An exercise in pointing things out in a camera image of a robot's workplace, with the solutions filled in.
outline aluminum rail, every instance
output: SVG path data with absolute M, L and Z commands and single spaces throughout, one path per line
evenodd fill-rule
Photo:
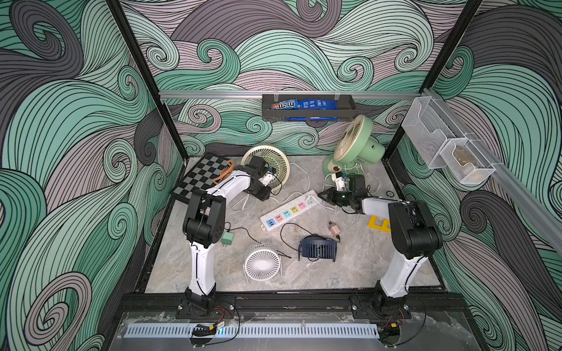
M 162 99 L 261 99 L 264 94 L 289 95 L 289 94 L 322 94 L 352 95 L 354 99 L 365 100 L 413 100 L 420 96 L 418 92 L 366 92 L 363 90 L 350 90 L 341 92 L 321 92 L 305 90 L 161 90 Z

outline blue portable fan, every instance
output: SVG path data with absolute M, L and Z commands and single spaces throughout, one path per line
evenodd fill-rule
M 320 235 L 309 235 L 302 239 L 298 245 L 298 260 L 301 256 L 308 258 L 316 258 L 315 261 L 321 258 L 332 259 L 336 261 L 337 243 L 329 238 L 324 238 Z

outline vent grille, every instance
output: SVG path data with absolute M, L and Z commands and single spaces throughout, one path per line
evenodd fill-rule
M 189 338 L 195 323 L 132 323 L 125 338 Z M 232 338 L 238 325 L 222 328 L 215 338 Z M 245 323 L 237 338 L 378 339 L 375 324 L 361 323 Z

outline plug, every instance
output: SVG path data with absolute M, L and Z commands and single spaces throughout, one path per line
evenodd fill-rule
M 342 239 L 340 238 L 340 234 L 342 233 L 339 228 L 338 225 L 335 224 L 334 222 L 328 222 L 328 230 L 330 231 L 330 233 L 336 237 L 336 239 L 338 239 L 338 241 L 341 243 Z

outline black frame post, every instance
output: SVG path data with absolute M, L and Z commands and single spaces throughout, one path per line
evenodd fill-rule
M 181 155 L 183 160 L 189 160 L 189 155 L 183 147 L 182 139 L 179 136 L 178 130 L 174 125 L 174 120 L 172 119 L 170 111 L 162 103 L 162 100 L 160 100 L 158 85 L 156 84 L 156 80 L 154 80 L 154 77 L 150 73 L 148 64 L 144 60 L 141 47 L 139 46 L 139 43 L 137 42 L 137 39 L 133 34 L 133 29 L 131 28 L 127 17 L 125 16 L 125 11 L 123 11 L 121 2 L 119 0 L 106 0 L 106 3 L 107 6 L 109 6 L 109 10 L 111 11 L 113 18 L 115 19 L 115 22 L 117 23 L 117 27 L 119 27 L 119 30 L 121 31 L 121 35 L 123 36 L 127 47 L 129 47 L 129 51 L 133 56 L 133 60 L 139 68 L 139 73 L 148 88 L 148 92 L 150 93 L 152 99 L 156 104 L 156 108 L 160 113 L 160 117 L 162 117 L 162 119 L 164 120 L 168 132 L 170 133 L 174 144 L 178 148 L 179 154 Z
M 447 61 L 455 51 L 457 45 L 459 45 L 459 42 L 464 35 L 464 32 L 468 28 L 468 25 L 472 21 L 472 18 L 476 14 L 476 11 L 478 10 L 478 7 L 480 6 L 481 3 L 482 0 L 468 0 L 466 2 L 463 11 L 460 13 L 457 22 L 455 23 L 455 25 L 453 26 L 453 28 L 449 33 L 449 36 L 447 37 L 447 41 L 445 42 L 445 45 L 443 45 L 443 48 L 441 49 L 441 51 L 439 51 L 439 54 L 437 55 L 435 62 L 433 62 L 433 65 L 429 69 L 427 76 L 425 76 L 425 80 L 422 83 L 421 88 L 419 90 L 420 94 L 423 93 L 424 89 L 429 89 L 433 86 L 433 84 L 435 84 L 435 81 L 441 74 L 441 71 L 443 70 L 443 68 L 445 68 Z M 394 154 L 394 151 L 398 147 L 398 144 L 400 143 L 400 140 L 402 140 L 403 136 L 404 136 L 404 128 L 402 128 L 402 123 L 400 123 L 400 126 L 396 130 L 396 133 L 392 137 L 390 144 L 388 145 L 388 147 L 384 152 L 383 155 L 384 161 L 388 161 L 392 156 L 392 154 Z

